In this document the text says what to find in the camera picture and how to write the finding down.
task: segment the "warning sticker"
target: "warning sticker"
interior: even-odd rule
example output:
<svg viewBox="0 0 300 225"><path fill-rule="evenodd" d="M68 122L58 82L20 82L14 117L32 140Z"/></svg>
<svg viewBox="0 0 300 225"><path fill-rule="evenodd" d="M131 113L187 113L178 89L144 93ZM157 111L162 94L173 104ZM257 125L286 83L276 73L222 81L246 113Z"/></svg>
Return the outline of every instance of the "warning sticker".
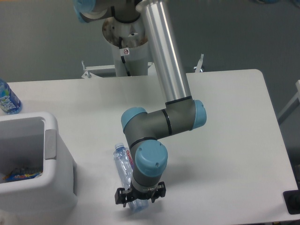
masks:
<svg viewBox="0 0 300 225"><path fill-rule="evenodd" d="M121 56L129 55L129 48L120 49L120 55Z"/></svg>

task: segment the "silver aluminum tube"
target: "silver aluminum tube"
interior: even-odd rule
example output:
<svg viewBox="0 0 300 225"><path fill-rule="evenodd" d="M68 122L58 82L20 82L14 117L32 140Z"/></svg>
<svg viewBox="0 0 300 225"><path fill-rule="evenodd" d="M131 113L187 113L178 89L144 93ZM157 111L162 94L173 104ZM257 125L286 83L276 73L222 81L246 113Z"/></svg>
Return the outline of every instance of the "silver aluminum tube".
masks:
<svg viewBox="0 0 300 225"><path fill-rule="evenodd" d="M141 13L157 75L167 102L191 96L166 4L161 0L143 0L136 10Z"/></svg>

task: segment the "water bottle label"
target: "water bottle label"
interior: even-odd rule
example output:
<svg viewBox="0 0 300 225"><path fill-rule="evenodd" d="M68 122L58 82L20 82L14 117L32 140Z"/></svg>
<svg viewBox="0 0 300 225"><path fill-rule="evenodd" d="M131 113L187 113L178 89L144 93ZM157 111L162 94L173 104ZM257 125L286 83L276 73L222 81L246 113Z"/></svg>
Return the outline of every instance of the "water bottle label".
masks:
<svg viewBox="0 0 300 225"><path fill-rule="evenodd" d="M130 150L129 149L126 149L126 155L128 157L128 160L129 160L129 163L131 165L131 168L133 169L135 167L135 164L133 162L133 159L131 157L131 153L130 153Z"/></svg>
<svg viewBox="0 0 300 225"><path fill-rule="evenodd" d="M0 97L0 108L6 113L12 113L20 108L20 100L14 94L14 92L10 92L10 95L5 95Z"/></svg>

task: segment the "plastic water bottle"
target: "plastic water bottle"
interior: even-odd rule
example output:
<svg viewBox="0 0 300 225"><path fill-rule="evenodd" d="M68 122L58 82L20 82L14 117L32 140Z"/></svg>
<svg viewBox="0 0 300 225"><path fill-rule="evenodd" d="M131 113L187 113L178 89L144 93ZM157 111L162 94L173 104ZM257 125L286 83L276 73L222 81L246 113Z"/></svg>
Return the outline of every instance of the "plastic water bottle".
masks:
<svg viewBox="0 0 300 225"><path fill-rule="evenodd" d="M20 99L2 79L0 79L0 108L6 114L17 114L22 110Z"/></svg>
<svg viewBox="0 0 300 225"><path fill-rule="evenodd" d="M123 143L118 143L115 146L116 151L113 153L113 158L116 163L119 177L123 187L127 190L130 187L130 181L133 171L133 161L130 160L130 151L125 149ZM148 200L136 199L128 203L133 212L139 212L149 206Z"/></svg>

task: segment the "white trash bin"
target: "white trash bin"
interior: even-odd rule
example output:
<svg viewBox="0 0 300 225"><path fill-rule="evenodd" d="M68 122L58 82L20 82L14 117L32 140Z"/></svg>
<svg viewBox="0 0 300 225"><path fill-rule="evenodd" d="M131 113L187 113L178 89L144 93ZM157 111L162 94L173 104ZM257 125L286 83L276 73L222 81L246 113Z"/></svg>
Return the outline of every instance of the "white trash bin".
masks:
<svg viewBox="0 0 300 225"><path fill-rule="evenodd" d="M15 168L42 168L40 177L7 182ZM71 207L76 162L47 112L0 116L0 210L31 213Z"/></svg>

